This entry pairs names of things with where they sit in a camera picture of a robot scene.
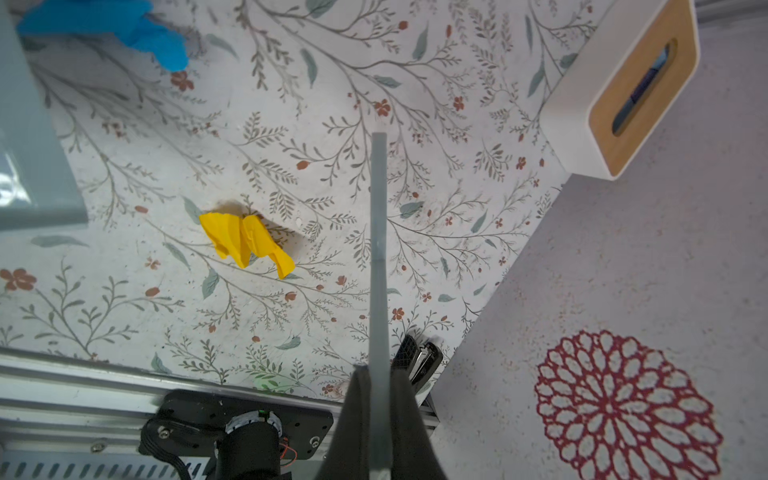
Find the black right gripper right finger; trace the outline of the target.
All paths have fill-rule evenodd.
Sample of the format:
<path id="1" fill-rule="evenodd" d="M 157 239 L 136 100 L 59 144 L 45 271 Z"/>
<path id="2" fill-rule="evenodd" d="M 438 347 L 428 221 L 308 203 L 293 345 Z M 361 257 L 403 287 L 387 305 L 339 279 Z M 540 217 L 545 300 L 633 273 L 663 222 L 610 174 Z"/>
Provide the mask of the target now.
<path id="1" fill-rule="evenodd" d="M 424 421 L 419 413 L 414 390 L 404 370 L 390 376 L 390 415 L 394 480 L 446 480 L 433 451 Z"/>

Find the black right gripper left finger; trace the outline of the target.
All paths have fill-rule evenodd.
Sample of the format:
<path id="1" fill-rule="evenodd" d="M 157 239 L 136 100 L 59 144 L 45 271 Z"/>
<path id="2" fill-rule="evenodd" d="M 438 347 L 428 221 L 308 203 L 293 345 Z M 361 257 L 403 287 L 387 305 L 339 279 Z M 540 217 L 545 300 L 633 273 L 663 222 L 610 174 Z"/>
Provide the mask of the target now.
<path id="1" fill-rule="evenodd" d="M 316 479 L 370 478 L 370 390 L 368 368 L 357 367 L 348 385 L 335 433 Z"/>

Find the pale blue plastic dustpan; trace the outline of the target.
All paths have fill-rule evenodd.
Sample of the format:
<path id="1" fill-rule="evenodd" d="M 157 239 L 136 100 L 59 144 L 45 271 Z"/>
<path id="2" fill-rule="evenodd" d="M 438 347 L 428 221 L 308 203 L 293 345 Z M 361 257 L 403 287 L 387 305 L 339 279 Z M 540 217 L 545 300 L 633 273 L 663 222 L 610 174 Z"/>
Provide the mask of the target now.
<path id="1" fill-rule="evenodd" d="M 88 224 L 84 199 L 1 5 L 1 232 Z"/>

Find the blue paper scrap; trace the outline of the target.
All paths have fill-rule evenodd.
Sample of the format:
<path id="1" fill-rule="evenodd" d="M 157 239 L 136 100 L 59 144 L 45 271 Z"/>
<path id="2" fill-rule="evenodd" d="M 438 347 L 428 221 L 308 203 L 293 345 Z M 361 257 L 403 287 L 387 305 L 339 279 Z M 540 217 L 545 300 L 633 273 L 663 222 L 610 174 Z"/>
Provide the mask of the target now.
<path id="1" fill-rule="evenodd" d="M 123 45 L 150 53 L 169 72 L 188 67 L 184 38 L 150 18 L 149 1 L 44 1 L 17 25 L 21 36 L 111 34 Z"/>

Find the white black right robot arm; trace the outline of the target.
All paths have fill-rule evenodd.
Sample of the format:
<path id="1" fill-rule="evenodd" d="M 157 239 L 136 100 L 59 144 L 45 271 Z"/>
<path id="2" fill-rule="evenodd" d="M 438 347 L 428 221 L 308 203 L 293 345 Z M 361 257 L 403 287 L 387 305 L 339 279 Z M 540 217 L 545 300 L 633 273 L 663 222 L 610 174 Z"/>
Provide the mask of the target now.
<path id="1" fill-rule="evenodd" d="M 376 393 L 367 367 L 355 370 L 339 417 L 323 409 L 175 390 L 143 426 L 138 450 L 190 478 L 187 456 L 207 456 L 209 479 L 284 479 L 282 456 L 306 460 L 329 429 L 320 479 L 442 479 L 406 370 L 390 371 Z"/>

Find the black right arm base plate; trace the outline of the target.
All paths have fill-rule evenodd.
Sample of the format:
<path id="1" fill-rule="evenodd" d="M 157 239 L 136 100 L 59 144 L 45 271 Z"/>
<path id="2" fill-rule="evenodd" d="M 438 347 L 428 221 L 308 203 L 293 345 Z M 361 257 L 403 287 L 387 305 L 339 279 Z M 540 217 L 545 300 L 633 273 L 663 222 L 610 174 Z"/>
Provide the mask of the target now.
<path id="1" fill-rule="evenodd" d="M 246 399 L 214 393 L 174 390 L 144 425 L 138 452 L 157 458 L 212 457 L 225 437 L 257 421 L 273 426 L 300 460 L 311 458 L 334 424 L 331 411 L 285 398 Z"/>

